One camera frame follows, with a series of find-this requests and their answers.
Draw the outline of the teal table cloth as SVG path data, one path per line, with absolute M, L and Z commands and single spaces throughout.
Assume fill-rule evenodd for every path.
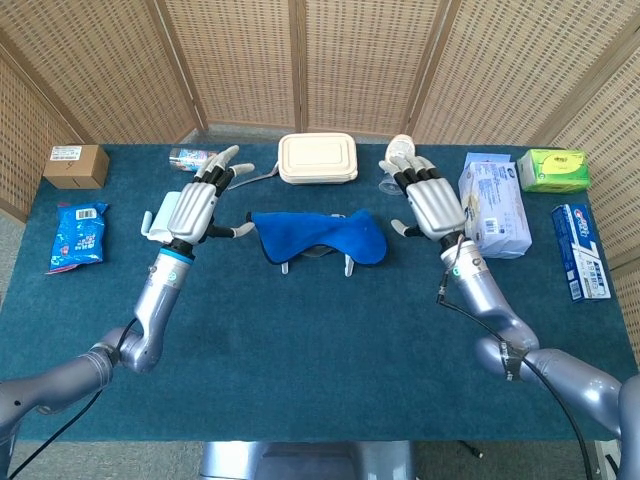
M 125 326 L 159 246 L 144 238 L 145 211 L 181 189 L 166 145 L 110 145 L 106 184 L 59 190 L 42 181 L 0 310 L 0 380 L 38 374 Z M 67 441 L 556 440 L 573 432 L 537 385 L 485 370 L 484 329 L 439 306 L 439 246 L 404 238 L 403 196 L 379 189 L 385 149 L 357 148 L 358 176 L 343 185 L 293 186 L 271 178 L 225 192 L 222 226 L 248 212 L 349 215 L 365 209 L 383 229 L 385 260 L 344 275 L 339 254 L 302 257 L 283 275 L 255 234 L 209 239 L 172 311 L 157 366 L 118 369 L 94 406 L 28 415 L 23 440 L 68 419 Z M 109 204 L 102 263 L 48 274 L 57 206 Z

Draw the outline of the green tissue pack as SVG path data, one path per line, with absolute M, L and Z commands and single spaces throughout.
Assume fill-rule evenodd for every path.
M 516 167 L 525 192 L 575 193 L 591 186 L 582 150 L 530 149 L 516 161 Z

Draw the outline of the blue snack bag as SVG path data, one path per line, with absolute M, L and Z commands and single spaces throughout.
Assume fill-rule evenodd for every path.
M 105 213 L 108 208 L 108 203 L 100 201 L 57 206 L 58 224 L 48 274 L 103 262 Z

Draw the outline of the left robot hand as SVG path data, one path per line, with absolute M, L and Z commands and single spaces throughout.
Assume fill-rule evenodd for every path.
M 255 168 L 252 163 L 229 165 L 239 149 L 238 145 L 232 145 L 209 157 L 196 171 L 192 181 L 181 190 L 167 223 L 172 248 L 186 249 L 208 237 L 235 239 L 254 229 L 251 221 L 237 227 L 214 224 L 214 210 L 230 182 Z

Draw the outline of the brown cardboard box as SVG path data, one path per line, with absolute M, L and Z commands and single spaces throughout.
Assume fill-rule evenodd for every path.
M 53 146 L 43 177 L 57 189 L 101 189 L 110 159 L 100 145 Z

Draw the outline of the blue toothpaste box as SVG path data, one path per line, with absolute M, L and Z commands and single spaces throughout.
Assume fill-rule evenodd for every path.
M 611 298 L 595 227 L 586 204 L 561 204 L 551 213 L 571 300 Z

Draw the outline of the white plastic pitcher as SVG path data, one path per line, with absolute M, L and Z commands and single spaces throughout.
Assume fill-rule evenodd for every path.
M 140 233 L 149 241 L 162 244 L 169 244 L 172 241 L 173 237 L 168 229 L 168 223 L 179 197 L 178 191 L 168 192 L 156 213 L 144 212 Z

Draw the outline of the clear jar with blue label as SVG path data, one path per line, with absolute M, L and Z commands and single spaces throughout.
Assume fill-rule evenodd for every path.
M 217 155 L 218 151 L 215 150 L 174 147 L 169 152 L 168 161 L 175 170 L 196 173 Z

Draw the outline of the white and blue tissue pack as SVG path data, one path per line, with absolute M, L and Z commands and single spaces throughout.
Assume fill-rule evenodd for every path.
M 465 234 L 483 257 L 515 259 L 527 252 L 532 238 L 509 154 L 469 152 L 458 188 Z

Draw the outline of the blue microfiber cloth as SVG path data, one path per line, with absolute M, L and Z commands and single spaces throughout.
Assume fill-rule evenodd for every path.
M 355 263 L 376 265 L 388 252 L 382 229 L 364 209 L 342 217 L 305 212 L 248 212 L 266 258 L 282 264 L 314 247 L 328 247 Z

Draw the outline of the grey spoon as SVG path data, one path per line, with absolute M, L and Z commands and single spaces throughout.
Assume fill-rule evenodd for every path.
M 266 180 L 266 179 L 272 178 L 272 177 L 274 177 L 274 176 L 276 176 L 278 174 L 279 174 L 279 167 L 278 167 L 277 164 L 275 164 L 274 167 L 268 173 L 264 173 L 264 174 L 252 177 L 252 178 L 250 178 L 248 180 L 241 181 L 239 183 L 236 183 L 234 185 L 229 186 L 228 189 L 229 190 L 237 189 L 237 188 L 240 188 L 242 186 L 245 186 L 245 185 L 248 185 L 248 184 L 251 184 L 251 183 L 254 183 L 254 182 L 258 182 L 258 181 L 262 181 L 262 180 Z

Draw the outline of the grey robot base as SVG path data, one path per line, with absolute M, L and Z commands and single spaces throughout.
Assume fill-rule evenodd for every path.
M 409 441 L 206 442 L 199 480 L 419 480 Z

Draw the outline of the woven folding screen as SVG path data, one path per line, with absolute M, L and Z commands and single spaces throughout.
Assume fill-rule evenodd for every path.
M 640 366 L 640 0 L 0 0 L 0 236 L 56 144 L 232 126 L 586 150 Z

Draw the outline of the mayonnaise squeeze bottle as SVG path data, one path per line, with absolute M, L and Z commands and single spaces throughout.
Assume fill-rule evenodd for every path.
M 411 168 L 409 158 L 415 155 L 415 144 L 411 136 L 398 134 L 387 145 L 384 159 L 378 166 L 384 172 L 383 179 L 379 183 L 379 189 L 388 195 L 401 195 L 401 187 L 397 184 L 394 175 L 403 173 Z

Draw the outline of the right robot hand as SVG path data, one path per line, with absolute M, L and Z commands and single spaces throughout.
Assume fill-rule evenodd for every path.
M 422 156 L 390 157 L 378 162 L 406 197 L 421 234 L 440 241 L 464 230 L 465 215 L 449 181 Z

